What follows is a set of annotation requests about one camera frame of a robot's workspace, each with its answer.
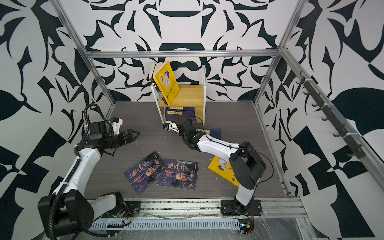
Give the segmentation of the dark portrait book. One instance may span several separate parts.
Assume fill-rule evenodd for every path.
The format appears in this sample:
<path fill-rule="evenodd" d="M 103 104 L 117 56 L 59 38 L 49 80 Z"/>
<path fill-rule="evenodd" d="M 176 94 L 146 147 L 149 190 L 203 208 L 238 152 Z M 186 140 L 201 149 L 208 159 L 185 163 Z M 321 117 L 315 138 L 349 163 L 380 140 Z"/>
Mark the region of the dark portrait book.
<path fill-rule="evenodd" d="M 142 161 L 124 172 L 124 176 L 134 192 L 139 196 L 155 182 L 167 169 L 165 161 L 157 152 L 152 152 Z"/>
<path fill-rule="evenodd" d="M 161 174 L 158 186 L 184 190 L 196 189 L 199 163 L 165 159 L 166 171 Z"/>

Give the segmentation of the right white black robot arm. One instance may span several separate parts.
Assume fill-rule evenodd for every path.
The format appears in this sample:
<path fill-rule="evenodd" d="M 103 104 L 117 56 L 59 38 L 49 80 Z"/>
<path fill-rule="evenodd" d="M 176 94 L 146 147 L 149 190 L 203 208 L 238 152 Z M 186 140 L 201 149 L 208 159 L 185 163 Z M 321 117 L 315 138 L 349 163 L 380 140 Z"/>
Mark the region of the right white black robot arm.
<path fill-rule="evenodd" d="M 193 127 L 192 121 L 185 117 L 175 122 L 167 121 L 163 128 L 169 132 L 178 133 L 190 149 L 228 161 L 239 182 L 238 191 L 232 203 L 234 212 L 244 214 L 252 209 L 255 191 L 267 169 L 263 161 L 264 158 L 267 159 L 265 155 L 256 151 L 249 142 L 228 143 L 211 137 L 204 131 L 198 131 Z"/>

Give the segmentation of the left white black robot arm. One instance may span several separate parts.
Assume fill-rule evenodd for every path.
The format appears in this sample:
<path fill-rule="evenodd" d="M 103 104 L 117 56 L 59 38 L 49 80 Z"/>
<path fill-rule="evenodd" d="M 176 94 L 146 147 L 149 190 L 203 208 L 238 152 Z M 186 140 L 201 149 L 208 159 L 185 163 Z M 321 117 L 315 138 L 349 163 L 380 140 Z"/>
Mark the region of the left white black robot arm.
<path fill-rule="evenodd" d="M 117 215 L 126 204 L 120 192 L 104 194 L 89 202 L 85 188 L 103 154 L 114 156 L 110 150 L 135 142 L 140 132 L 128 129 L 120 131 L 123 120 L 107 119 L 99 105 L 91 103 L 83 112 L 85 133 L 75 145 L 75 161 L 64 180 L 38 203 L 38 210 L 47 237 L 79 234 L 88 231 L 92 223 L 104 214 Z"/>

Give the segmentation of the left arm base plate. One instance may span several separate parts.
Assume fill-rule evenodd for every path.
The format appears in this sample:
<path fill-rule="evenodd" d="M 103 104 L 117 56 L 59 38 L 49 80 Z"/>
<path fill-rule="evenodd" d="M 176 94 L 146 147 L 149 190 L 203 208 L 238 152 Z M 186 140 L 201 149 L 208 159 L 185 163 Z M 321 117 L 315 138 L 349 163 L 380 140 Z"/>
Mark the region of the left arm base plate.
<path fill-rule="evenodd" d="M 135 217 L 140 213 L 141 201 L 125 201 L 125 206 L 117 213 L 122 218 Z"/>

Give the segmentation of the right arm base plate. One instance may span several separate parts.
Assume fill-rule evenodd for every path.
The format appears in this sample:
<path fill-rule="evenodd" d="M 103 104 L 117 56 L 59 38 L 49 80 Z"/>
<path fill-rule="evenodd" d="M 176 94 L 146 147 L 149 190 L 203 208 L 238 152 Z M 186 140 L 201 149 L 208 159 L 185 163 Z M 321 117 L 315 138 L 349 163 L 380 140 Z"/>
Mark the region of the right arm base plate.
<path fill-rule="evenodd" d="M 260 200 L 253 199 L 247 206 L 241 205 L 237 200 L 221 200 L 221 214 L 224 217 L 245 215 L 261 216 L 263 209 Z"/>

